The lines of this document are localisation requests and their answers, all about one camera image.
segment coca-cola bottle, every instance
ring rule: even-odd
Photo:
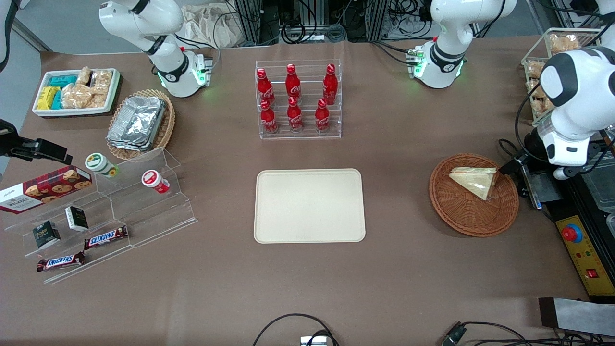
[[[327,65],[327,75],[322,81],[322,95],[327,101],[327,105],[335,104],[335,97],[338,94],[338,78],[335,76],[335,65]]]
[[[316,131],[320,134],[329,132],[329,110],[325,99],[318,100],[316,108]]]
[[[258,95],[261,97],[261,101],[267,100],[270,105],[273,105],[276,102],[276,97],[273,94],[273,86],[269,78],[267,78],[267,72],[265,72],[264,68],[259,68],[256,71],[256,76],[258,77],[256,88],[258,89]]]
[[[293,64],[289,63],[286,66],[286,93],[289,97],[296,97],[297,102],[301,101],[301,81],[296,74],[296,68]]]
[[[276,114],[269,107],[269,101],[261,101],[261,122],[263,123],[263,129],[268,134],[276,134],[279,131],[279,127],[276,122]]]
[[[301,132],[303,130],[303,121],[301,120],[301,109],[297,105],[297,98],[291,96],[288,98],[288,123],[290,130],[294,133]]]

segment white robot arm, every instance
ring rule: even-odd
[[[516,5],[517,0],[434,0],[431,16],[442,32],[437,40],[416,47],[413,76],[436,89],[451,85],[474,38],[470,23],[506,17]]]
[[[615,11],[615,2],[598,1],[601,14]],[[554,55],[541,74],[542,88],[555,109],[538,125],[549,163],[583,166],[587,146],[597,131],[615,123],[615,26],[602,46]]]
[[[183,24],[175,1],[115,0],[102,4],[98,16],[106,31],[149,55],[173,96],[190,96],[207,82],[203,55],[183,52],[173,37]]]

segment clear acrylic display stand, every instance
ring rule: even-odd
[[[117,165],[118,174],[106,178],[94,174],[91,188],[85,188],[56,201],[21,214],[2,213],[5,230],[23,237],[25,257],[32,261],[32,272],[41,259],[53,259],[82,251],[84,240],[127,226],[128,237],[116,239],[85,251],[85,264],[78,267],[37,273],[45,283],[56,283],[125,251],[139,247],[197,222],[190,200],[181,192],[175,169],[180,163],[159,148]],[[155,169],[170,184],[160,194],[143,186],[141,175]],[[89,229],[78,232],[68,228],[65,208],[84,210]],[[60,241],[38,249],[32,229],[51,220],[60,232]]]
[[[303,130],[293,133],[290,130],[288,116],[288,95],[286,93],[286,66],[295,64],[296,73],[301,80],[301,116],[303,120]],[[329,131],[319,134],[316,131],[316,108],[318,99],[322,98],[322,81],[327,74],[327,65],[335,65],[335,74],[338,78],[338,94],[335,97],[335,104],[327,106],[329,109]],[[260,103],[258,95],[258,77],[256,71],[264,68],[267,78],[273,85],[276,102],[271,109],[276,114],[276,121],[280,131],[276,134],[268,134],[264,131],[261,124]],[[278,61],[257,61],[254,70],[255,90],[256,90],[256,115],[258,118],[258,129],[261,139],[335,139],[342,136],[342,64],[339,59],[330,60],[278,60]]]

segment table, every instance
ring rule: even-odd
[[[250,345],[273,318],[323,319],[343,345],[434,345],[457,320],[540,328],[537,297],[586,298],[555,227],[521,201],[512,228],[470,238],[439,219],[427,192],[431,171],[459,153],[506,157],[525,93],[517,68],[536,37],[477,39],[449,88],[408,79],[405,67],[369,44],[223,51],[212,86],[173,99],[167,149],[183,164],[182,190],[199,222],[45,286],[20,237],[0,232],[0,336],[7,345]],[[412,47],[416,42],[402,42]],[[261,141],[255,60],[340,58],[340,140]],[[161,85],[145,54],[43,54],[42,69],[117,68],[121,99]],[[524,116],[530,117],[527,109]],[[69,148],[78,165],[107,152],[109,117],[40,119],[22,136]],[[523,131],[530,128],[522,126]],[[2,187],[58,167],[11,160]],[[265,169],[356,168],[363,177],[367,235],[360,243],[258,244],[252,235],[256,175]],[[275,324],[261,345],[297,345],[309,320]],[[472,337],[510,335],[472,328]]]

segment wicker basket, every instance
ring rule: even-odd
[[[171,139],[171,133],[173,132],[173,126],[175,125],[175,109],[173,108],[171,100],[169,100],[169,97],[166,96],[163,92],[151,89],[138,91],[132,94],[130,97],[132,96],[158,97],[167,103],[167,106],[164,110],[162,122],[160,123],[160,128],[158,129],[158,134],[156,135],[156,141],[154,141],[154,146],[152,149],[166,147],[167,144],[169,144],[169,140]],[[115,122],[119,110],[122,109],[122,106],[124,106],[124,102],[126,102],[127,99],[128,98],[122,101],[122,103],[116,109],[115,114],[113,114],[113,118],[111,119],[109,129],[111,129],[111,126],[113,126],[113,122]],[[113,156],[124,160],[136,158],[137,156],[146,153],[145,151],[116,148],[109,143],[107,143],[107,147],[109,147],[109,151],[111,151]]]
[[[497,165],[475,154],[457,154],[439,163],[429,179],[429,197],[438,215],[455,230],[470,236],[487,237],[506,231],[519,211],[519,196],[512,179],[497,172],[496,184],[483,201],[448,176],[455,167]]]

